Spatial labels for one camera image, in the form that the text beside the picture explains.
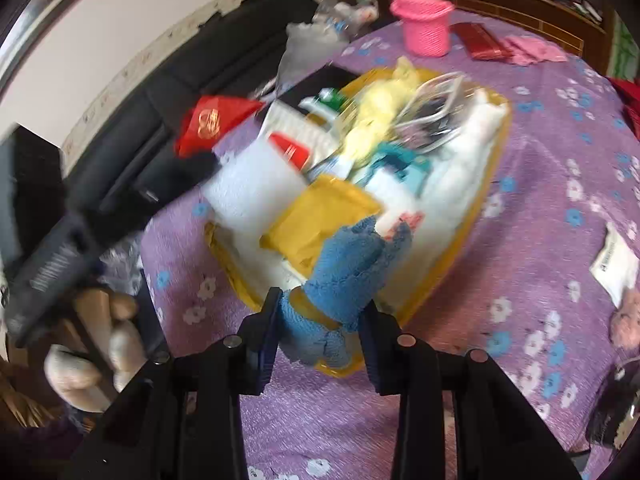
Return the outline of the white gloved left hand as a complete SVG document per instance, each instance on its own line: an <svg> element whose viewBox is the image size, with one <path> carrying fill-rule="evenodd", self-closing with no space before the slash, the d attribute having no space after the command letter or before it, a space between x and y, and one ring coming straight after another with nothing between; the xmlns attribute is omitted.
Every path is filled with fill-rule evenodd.
<svg viewBox="0 0 640 480"><path fill-rule="evenodd" d="M142 369L138 312L133 296L105 288L87 288L73 298L44 359L47 381L64 402L101 414Z"/></svg>

